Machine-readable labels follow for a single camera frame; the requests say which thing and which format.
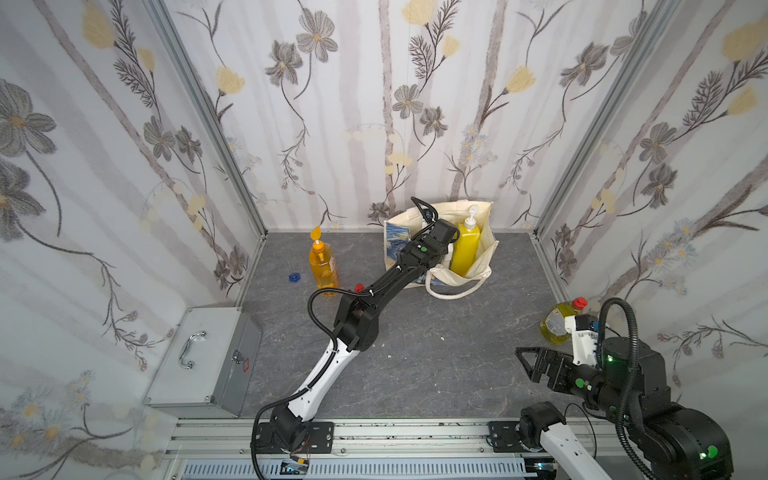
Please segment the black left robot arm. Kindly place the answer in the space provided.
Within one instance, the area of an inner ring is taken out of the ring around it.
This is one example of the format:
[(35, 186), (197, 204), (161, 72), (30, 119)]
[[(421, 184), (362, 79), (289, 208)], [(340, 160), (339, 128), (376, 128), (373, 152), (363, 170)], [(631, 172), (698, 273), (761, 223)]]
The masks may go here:
[(542, 266), (516, 234), (490, 278), (460, 298), (416, 287), (458, 236), (445, 219), (420, 227), (385, 272), (364, 238), (334, 236), (326, 248), (364, 281), (360, 291), (261, 280), (265, 332), (246, 398), (253, 453), (301, 447), (320, 413), (496, 417), (529, 403), (534, 388), (515, 350), (535, 340), (553, 302)]

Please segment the yellow pump dish soap bottle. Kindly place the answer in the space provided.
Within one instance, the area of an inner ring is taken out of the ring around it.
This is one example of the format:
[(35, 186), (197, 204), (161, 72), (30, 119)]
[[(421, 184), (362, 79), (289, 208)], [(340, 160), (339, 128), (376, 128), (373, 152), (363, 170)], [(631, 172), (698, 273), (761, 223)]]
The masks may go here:
[(459, 237), (454, 243), (450, 270), (462, 277), (466, 276), (475, 261), (481, 236), (481, 229), (477, 221), (478, 213), (479, 206), (477, 204), (472, 205), (469, 208), (469, 216), (457, 225)]

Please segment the orange dish soap bottle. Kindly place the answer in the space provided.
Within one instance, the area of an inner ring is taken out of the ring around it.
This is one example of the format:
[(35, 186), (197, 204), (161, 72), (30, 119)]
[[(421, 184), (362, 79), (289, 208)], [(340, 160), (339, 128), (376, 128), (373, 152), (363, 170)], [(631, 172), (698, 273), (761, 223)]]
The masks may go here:
[(322, 240), (320, 227), (311, 233), (312, 246), (309, 251), (309, 263), (318, 289), (339, 288), (338, 269), (333, 249)]

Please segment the cream canvas starry-night shopping bag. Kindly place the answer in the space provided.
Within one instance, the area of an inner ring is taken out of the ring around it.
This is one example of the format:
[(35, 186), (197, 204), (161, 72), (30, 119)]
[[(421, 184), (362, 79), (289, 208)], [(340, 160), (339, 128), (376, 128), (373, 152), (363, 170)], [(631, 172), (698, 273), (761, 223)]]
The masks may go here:
[[(410, 282), (409, 289), (424, 287), (442, 300), (456, 300), (474, 293), (492, 274), (490, 261), (498, 247), (490, 225), (493, 204), (458, 200), (434, 205), (437, 216), (459, 229), (459, 239), (440, 256), (437, 266)], [(385, 265), (394, 266), (399, 251), (427, 226), (418, 208), (412, 207), (384, 223)]]

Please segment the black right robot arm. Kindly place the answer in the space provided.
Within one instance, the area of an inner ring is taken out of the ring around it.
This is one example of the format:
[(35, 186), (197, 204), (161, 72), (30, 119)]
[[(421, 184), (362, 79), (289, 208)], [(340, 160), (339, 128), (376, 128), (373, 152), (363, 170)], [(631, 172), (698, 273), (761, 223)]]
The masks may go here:
[(639, 337), (631, 305), (612, 297), (598, 315), (566, 317), (570, 354), (519, 347), (533, 362), (523, 368), (533, 382), (582, 400), (612, 423), (629, 460), (648, 479), (728, 479), (734, 472), (725, 431), (708, 415), (674, 402), (663, 356)]

